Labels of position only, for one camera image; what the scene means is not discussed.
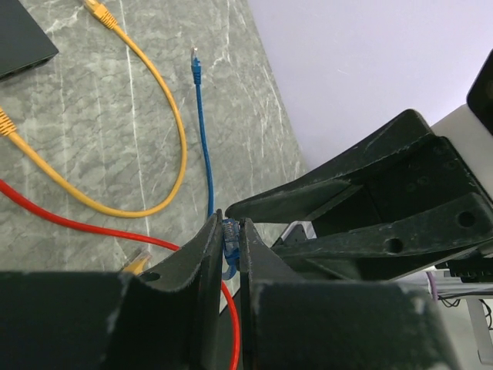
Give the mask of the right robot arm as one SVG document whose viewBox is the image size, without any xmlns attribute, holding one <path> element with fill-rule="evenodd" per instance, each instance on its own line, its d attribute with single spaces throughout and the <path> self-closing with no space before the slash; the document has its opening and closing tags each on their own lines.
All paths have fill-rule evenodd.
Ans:
<svg viewBox="0 0 493 370">
<path fill-rule="evenodd" d="M 440 318 L 468 306 L 492 363 L 492 61 L 429 126 L 407 109 L 240 222 L 245 369 L 458 369 Z"/>
</svg>

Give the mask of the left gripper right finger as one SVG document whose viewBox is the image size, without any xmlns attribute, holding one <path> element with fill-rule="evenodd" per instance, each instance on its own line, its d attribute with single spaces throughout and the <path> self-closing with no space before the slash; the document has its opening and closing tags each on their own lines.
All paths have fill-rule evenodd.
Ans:
<svg viewBox="0 0 493 370">
<path fill-rule="evenodd" d="M 437 305 L 390 282 L 310 281 L 240 223 L 246 369 L 458 369 Z"/>
</svg>

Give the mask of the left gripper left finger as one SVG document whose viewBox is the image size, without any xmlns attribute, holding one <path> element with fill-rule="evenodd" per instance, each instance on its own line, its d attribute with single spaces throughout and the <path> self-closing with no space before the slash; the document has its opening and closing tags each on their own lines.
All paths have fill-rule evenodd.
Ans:
<svg viewBox="0 0 493 370">
<path fill-rule="evenodd" d="M 3 369 L 212 369 L 221 214 L 149 271 L 5 271 Z"/>
</svg>

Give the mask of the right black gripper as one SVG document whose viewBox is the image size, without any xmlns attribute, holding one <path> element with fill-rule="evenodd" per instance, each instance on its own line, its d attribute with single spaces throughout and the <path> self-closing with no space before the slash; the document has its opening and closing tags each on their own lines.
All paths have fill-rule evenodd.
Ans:
<svg viewBox="0 0 493 370">
<path fill-rule="evenodd" d="M 492 203 L 451 143 L 433 137 L 422 115 L 406 109 L 302 177 L 232 204 L 226 216 L 268 224 L 308 220 L 368 180 L 378 225 L 273 252 L 307 278 L 350 281 L 394 280 L 480 254 L 492 246 Z"/>
</svg>

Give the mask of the black network switch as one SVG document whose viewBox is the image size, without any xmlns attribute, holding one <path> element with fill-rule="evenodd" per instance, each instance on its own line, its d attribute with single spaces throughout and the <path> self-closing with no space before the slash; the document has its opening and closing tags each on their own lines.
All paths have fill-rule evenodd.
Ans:
<svg viewBox="0 0 493 370">
<path fill-rule="evenodd" d="M 20 1 L 1 1 L 1 81 L 43 66 L 58 53 Z"/>
</svg>

